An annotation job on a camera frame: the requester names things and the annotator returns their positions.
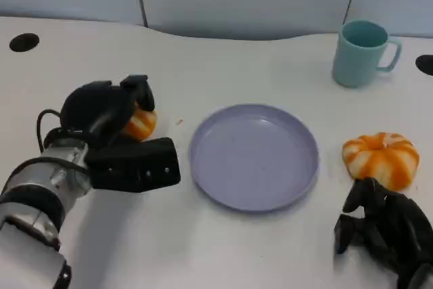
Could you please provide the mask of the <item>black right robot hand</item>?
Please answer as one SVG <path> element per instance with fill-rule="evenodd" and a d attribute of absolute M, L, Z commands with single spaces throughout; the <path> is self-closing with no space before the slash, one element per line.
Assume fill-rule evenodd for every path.
<path fill-rule="evenodd" d="M 432 275 L 432 226 L 406 195 L 377 179 L 356 179 L 334 227 L 334 254 L 362 246 L 392 270 L 397 288 L 421 288 Z"/>

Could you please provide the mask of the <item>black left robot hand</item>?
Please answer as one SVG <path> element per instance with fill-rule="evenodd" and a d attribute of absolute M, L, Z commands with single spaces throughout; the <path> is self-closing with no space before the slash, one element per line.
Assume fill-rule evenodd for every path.
<path fill-rule="evenodd" d="M 75 89 L 60 111 L 60 125 L 82 135 L 91 148 L 126 137 L 146 140 L 156 128 L 155 101 L 146 75 L 129 75 L 119 85 L 94 81 Z"/>

